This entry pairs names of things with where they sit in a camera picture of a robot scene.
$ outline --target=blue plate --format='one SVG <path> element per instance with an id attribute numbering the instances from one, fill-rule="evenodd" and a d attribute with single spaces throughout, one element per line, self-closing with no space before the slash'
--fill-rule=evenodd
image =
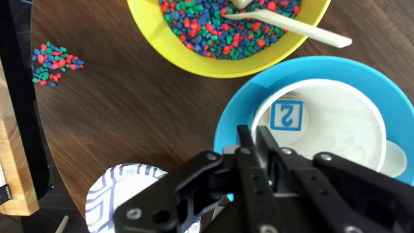
<path id="1" fill-rule="evenodd" d="M 414 185 L 414 111 L 403 92 L 381 72 L 351 60 L 311 56 L 278 63 L 248 80 L 226 105 L 214 136 L 213 149 L 221 153 L 238 145 L 236 126 L 251 126 L 260 104 L 275 91 L 305 79 L 331 79 L 359 89 L 380 110 L 386 140 L 407 155 L 407 168 L 397 180 Z"/>

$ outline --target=white cup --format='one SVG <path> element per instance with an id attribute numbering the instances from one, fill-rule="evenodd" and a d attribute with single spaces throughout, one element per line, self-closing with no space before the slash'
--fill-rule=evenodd
<path id="1" fill-rule="evenodd" d="M 385 126 L 377 107 L 359 91 L 336 80 L 307 79 L 266 98 L 256 111 L 279 146 L 311 159 L 329 151 L 380 171 L 386 151 Z"/>

